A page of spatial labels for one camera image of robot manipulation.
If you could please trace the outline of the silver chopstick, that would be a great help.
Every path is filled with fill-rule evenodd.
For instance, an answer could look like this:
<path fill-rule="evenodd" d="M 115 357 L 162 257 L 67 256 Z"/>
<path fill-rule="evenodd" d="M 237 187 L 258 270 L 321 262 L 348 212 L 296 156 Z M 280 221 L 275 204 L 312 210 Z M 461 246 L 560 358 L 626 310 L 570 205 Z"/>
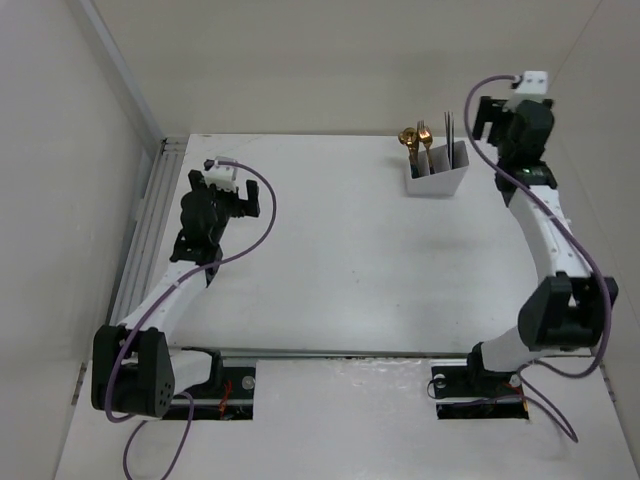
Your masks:
<path fill-rule="evenodd" d="M 450 162 L 451 146 L 452 146 L 451 112 L 450 111 L 444 112 L 444 128 L 445 128 L 446 156 L 448 161 Z"/>

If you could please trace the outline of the gold fork green handle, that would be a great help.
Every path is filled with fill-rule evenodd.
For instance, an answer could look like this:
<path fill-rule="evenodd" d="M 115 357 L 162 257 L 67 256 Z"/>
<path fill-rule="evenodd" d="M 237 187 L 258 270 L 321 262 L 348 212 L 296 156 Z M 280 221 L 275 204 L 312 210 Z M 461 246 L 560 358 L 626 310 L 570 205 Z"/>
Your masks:
<path fill-rule="evenodd" d="M 430 129 L 425 124 L 424 120 L 419 120 L 417 122 L 416 130 L 417 130 L 419 141 L 421 142 L 421 144 L 424 146 L 424 149 L 425 149 L 427 170 L 430 174 L 432 174 L 434 170 L 433 170 L 433 162 L 431 159 L 430 149 L 433 144 L 433 135 Z"/>

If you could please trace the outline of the gold spoon green handle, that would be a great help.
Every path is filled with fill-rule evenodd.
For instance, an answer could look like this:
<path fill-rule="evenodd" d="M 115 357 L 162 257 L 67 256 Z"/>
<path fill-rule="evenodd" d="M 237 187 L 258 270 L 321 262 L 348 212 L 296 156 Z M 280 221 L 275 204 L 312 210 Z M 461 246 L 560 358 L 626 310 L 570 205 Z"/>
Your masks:
<path fill-rule="evenodd" d="M 407 147 L 409 151 L 409 159 L 411 164 L 411 176 L 413 178 L 418 178 L 421 175 L 420 165 L 419 165 L 419 138 L 416 132 L 416 141 L 415 144 Z"/>

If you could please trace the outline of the black chopstick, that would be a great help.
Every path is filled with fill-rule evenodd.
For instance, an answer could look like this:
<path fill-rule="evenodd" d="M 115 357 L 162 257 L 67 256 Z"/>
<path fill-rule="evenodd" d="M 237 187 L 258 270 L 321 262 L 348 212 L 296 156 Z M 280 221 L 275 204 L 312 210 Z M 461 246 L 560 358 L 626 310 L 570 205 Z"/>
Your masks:
<path fill-rule="evenodd" d="M 455 144 L 455 121 L 454 115 L 451 111 L 447 111 L 445 114 L 445 128 L 446 128 L 446 142 L 447 142 L 447 158 L 449 162 L 449 167 L 453 169 L 455 152 L 454 152 L 454 144 Z"/>

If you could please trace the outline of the brown wooden spoon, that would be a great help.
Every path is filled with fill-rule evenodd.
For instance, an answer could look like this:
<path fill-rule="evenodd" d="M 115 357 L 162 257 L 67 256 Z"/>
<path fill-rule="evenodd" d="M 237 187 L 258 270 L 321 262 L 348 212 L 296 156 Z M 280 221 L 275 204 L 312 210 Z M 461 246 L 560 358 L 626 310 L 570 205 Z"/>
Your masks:
<path fill-rule="evenodd" d="M 397 135 L 397 138 L 402 145 L 410 147 L 415 144 L 416 130 L 412 127 L 405 128 Z"/>

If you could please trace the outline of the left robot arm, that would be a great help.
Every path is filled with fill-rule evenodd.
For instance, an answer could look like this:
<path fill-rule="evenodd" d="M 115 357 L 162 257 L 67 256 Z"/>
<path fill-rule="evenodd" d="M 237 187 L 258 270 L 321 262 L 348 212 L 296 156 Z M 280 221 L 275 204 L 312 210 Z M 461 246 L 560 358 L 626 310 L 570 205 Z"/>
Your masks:
<path fill-rule="evenodd" d="M 141 304 L 93 339 L 91 403 L 112 422 L 133 416 L 161 418 L 175 395 L 209 397 L 223 387 L 221 355 L 198 347 L 172 347 L 171 334 L 191 303 L 212 284 L 224 263 L 221 239 L 232 218 L 260 214 L 259 186 L 246 183 L 241 198 L 238 163 L 208 160 L 188 174 L 180 201 L 181 227 L 167 270 Z"/>

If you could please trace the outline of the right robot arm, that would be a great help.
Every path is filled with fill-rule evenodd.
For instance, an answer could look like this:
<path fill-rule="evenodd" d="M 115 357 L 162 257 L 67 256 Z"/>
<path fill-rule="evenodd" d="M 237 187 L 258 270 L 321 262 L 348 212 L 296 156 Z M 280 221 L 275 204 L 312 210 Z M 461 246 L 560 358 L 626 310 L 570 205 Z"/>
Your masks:
<path fill-rule="evenodd" d="M 538 277 L 516 326 L 469 354 L 463 381 L 477 394 L 495 387 L 501 374 L 559 352 L 595 348 L 599 364 L 609 342 L 618 285 L 571 233 L 556 178 L 542 159 L 554 126 L 552 106 L 544 99 L 510 107 L 483 96 L 468 130 L 472 143 L 486 136 L 497 150 L 495 184 L 525 236 Z"/>

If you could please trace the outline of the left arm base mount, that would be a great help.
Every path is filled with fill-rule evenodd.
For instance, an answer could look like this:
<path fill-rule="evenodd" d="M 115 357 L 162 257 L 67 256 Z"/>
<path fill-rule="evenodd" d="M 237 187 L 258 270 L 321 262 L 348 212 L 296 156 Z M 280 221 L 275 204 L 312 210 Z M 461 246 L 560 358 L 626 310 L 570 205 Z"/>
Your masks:
<path fill-rule="evenodd" d="M 256 361 L 222 358 L 214 379 L 190 387 L 194 399 L 194 421 L 249 421 L 253 419 Z"/>

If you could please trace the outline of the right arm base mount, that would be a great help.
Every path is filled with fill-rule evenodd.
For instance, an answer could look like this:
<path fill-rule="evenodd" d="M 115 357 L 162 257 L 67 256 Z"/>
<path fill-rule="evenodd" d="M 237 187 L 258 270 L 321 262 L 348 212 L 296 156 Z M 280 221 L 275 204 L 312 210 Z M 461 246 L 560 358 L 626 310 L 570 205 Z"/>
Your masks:
<path fill-rule="evenodd" d="M 428 395 L 439 420 L 528 420 L 514 372 L 473 373 L 464 363 L 433 363 Z"/>

